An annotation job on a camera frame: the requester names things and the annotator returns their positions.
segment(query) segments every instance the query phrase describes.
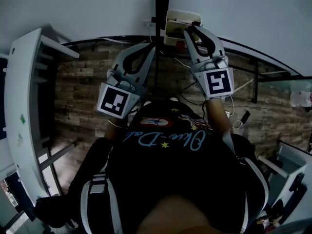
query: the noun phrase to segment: person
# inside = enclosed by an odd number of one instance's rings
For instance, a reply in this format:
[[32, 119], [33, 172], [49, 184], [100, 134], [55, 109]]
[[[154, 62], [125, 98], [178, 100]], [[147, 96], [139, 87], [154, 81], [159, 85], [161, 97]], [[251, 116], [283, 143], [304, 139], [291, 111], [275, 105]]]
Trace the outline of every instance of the person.
[[[105, 137], [90, 148], [66, 199], [61, 206], [50, 205], [58, 211], [61, 207], [81, 230], [93, 234], [243, 233], [247, 222], [253, 221], [246, 217], [247, 205], [257, 213], [263, 207], [258, 205], [259, 189], [247, 204], [246, 185], [255, 178], [238, 158], [248, 157], [256, 164], [254, 147], [244, 137], [230, 135], [232, 126], [221, 99], [205, 105], [208, 122], [177, 99], [145, 103], [129, 127], [126, 118], [111, 118]], [[89, 194], [86, 228], [82, 191], [104, 166], [102, 174], [115, 192]], [[112, 204], [114, 197], [117, 204]], [[115, 229], [116, 215], [122, 230]]]

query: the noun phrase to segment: black metal frame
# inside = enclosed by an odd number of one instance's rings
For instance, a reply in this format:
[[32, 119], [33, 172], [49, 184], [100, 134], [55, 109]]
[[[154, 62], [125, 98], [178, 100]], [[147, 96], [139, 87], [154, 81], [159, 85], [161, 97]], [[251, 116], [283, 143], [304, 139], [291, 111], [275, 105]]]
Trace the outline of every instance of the black metal frame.
[[[167, 14], [167, 10], [168, 10], [168, 4], [169, 4], [169, 0], [156, 0], [156, 17], [152, 18], [152, 22], [154, 22], [156, 24], [156, 69], [155, 69], [154, 89], [157, 89], [158, 70], [159, 70], [159, 56], [160, 56], [160, 50], [162, 49], [161, 47], [163, 46], [163, 39], [160, 36], [160, 29], [165, 29], [166, 14]], [[306, 79], [306, 78], [308, 78], [308, 77], [303, 77], [300, 73], [295, 71], [290, 66], [282, 63], [281, 61], [279, 61], [279, 60], [277, 60], [277, 59], [275, 59], [275, 58], [273, 58], [273, 57], [271, 57], [271, 56], [269, 56], [269, 55], [267, 55], [267, 54], [265, 54], [263, 52], [260, 52], [260, 51], [258, 51], [256, 49], [253, 49], [251, 47], [248, 47], [246, 45], [243, 45], [243, 44], [240, 44], [240, 43], [228, 40], [228, 39], [224, 39], [224, 38], [219, 38], [219, 39], [221, 41], [226, 41], [226, 42], [229, 42], [229, 43], [232, 43], [232, 44], [235, 44], [235, 45], [238, 45], [238, 46], [250, 49], [252, 51], [255, 51], [255, 52], [257, 52], [257, 53], [259, 53], [259, 54], [261, 54], [263, 56], [266, 56], [266, 57], [268, 57], [268, 58], [270, 58], [270, 59], [272, 59], [272, 60], [274, 60], [274, 61], [276, 61], [276, 62], [278, 62], [278, 63], [280, 63], [282, 65], [284, 65], [285, 67], [291, 69], [292, 71], [294, 71], [295, 73], [298, 74], [297, 76], [290, 76], [289, 78], [287, 78], [287, 77], [282, 77], [280, 79], [270, 78], [269, 76], [263, 75], [263, 74], [258, 72], [258, 62], [269, 64], [270, 66], [275, 67], [275, 68], [280, 69], [280, 70], [284, 70], [284, 69], [282, 69], [281, 67], [279, 67], [279, 66], [277, 66], [275, 64], [269, 63], [268, 61], [265, 61], [263, 59], [260, 59], [260, 58], [248, 55], [248, 54], [240, 52], [240, 51], [236, 51], [236, 50], [233, 50], [233, 49], [225, 48], [226, 52], [230, 52], [230, 53], [233, 53], [233, 54], [239, 54], [239, 55], [248, 57], [248, 58], [250, 58], [250, 59], [252, 59], [254, 61], [254, 68], [255, 68], [254, 72], [251, 71], [251, 70], [248, 70], [248, 69], [244, 69], [244, 68], [240, 68], [240, 67], [236, 67], [236, 66], [230, 66], [232, 68], [236, 68], [236, 69], [239, 69], [239, 70], [242, 70], [242, 71], [254, 74], [254, 97], [252, 99], [253, 103], [257, 103], [258, 83], [259, 82], [276, 81], [276, 80], [289, 80], [289, 79]], [[164, 51], [163, 51], [163, 54], [161, 54], [161, 56], [162, 57], [169, 57], [169, 58], [177, 58], [177, 59], [187, 59], [187, 60], [191, 59], [190, 57], [187, 57], [187, 56], [166, 54]]]

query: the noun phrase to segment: white shoe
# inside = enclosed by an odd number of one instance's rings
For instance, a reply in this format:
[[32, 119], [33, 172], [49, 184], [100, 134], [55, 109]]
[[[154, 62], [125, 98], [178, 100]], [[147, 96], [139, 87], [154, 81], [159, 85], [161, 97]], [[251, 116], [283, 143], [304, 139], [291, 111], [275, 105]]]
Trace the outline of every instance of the white shoe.
[[148, 104], [150, 104], [150, 103], [152, 103], [152, 102], [151, 102], [151, 101], [145, 102], [144, 105], [143, 105], [143, 107], [146, 106], [146, 105], [148, 105]]

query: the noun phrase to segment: wooden floor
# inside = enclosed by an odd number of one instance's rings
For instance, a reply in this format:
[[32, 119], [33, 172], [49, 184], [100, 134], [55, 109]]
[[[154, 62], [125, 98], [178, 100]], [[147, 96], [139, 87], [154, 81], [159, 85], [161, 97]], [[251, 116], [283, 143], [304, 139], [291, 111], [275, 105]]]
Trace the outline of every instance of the wooden floor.
[[[129, 44], [102, 41], [78, 47], [79, 59], [60, 58], [55, 85], [56, 136], [51, 153], [60, 149], [58, 147], [60, 143], [69, 143], [77, 139], [79, 142], [73, 151], [55, 163], [64, 193], [67, 193], [92, 143], [105, 135], [108, 116], [96, 111], [99, 86], [106, 81], [106, 73], [112, 68], [117, 54], [129, 47]], [[227, 55], [230, 64], [254, 69], [249, 59], [229, 53]], [[160, 58], [158, 88], [153, 90], [155, 62], [152, 65], [146, 100], [176, 97], [197, 114], [203, 114], [200, 106], [189, 104], [180, 96], [180, 91], [193, 83], [193, 77], [187, 67], [172, 58]], [[259, 71], [271, 70], [265, 65], [260, 65]], [[252, 74], [234, 70], [235, 88], [253, 78]], [[183, 95], [194, 103], [201, 103], [204, 100], [196, 85], [185, 90]], [[235, 113], [230, 120], [233, 123], [241, 119], [246, 110], [251, 113], [246, 124], [234, 132], [247, 137], [256, 146], [256, 154], [271, 156], [277, 148], [278, 139], [306, 149], [311, 133], [311, 112], [306, 113], [303, 108], [292, 108], [288, 91], [278, 91], [263, 84], [259, 85], [258, 103], [250, 102], [251, 98], [253, 98], [253, 83], [233, 95]], [[230, 97], [225, 100], [225, 108], [233, 112]]]

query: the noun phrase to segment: bracelet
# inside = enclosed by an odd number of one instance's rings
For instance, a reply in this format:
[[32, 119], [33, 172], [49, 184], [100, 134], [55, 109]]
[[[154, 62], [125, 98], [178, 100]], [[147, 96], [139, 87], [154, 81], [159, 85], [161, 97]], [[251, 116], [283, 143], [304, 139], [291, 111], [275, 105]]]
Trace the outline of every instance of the bracelet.
[[118, 128], [126, 128], [126, 127], [119, 127], [119, 126], [117, 126], [117, 125], [113, 124], [113, 123], [111, 122], [111, 120], [110, 120], [110, 119], [108, 120], [108, 122], [109, 122], [109, 123], [111, 123], [113, 126], [116, 126], [116, 127], [118, 127]]

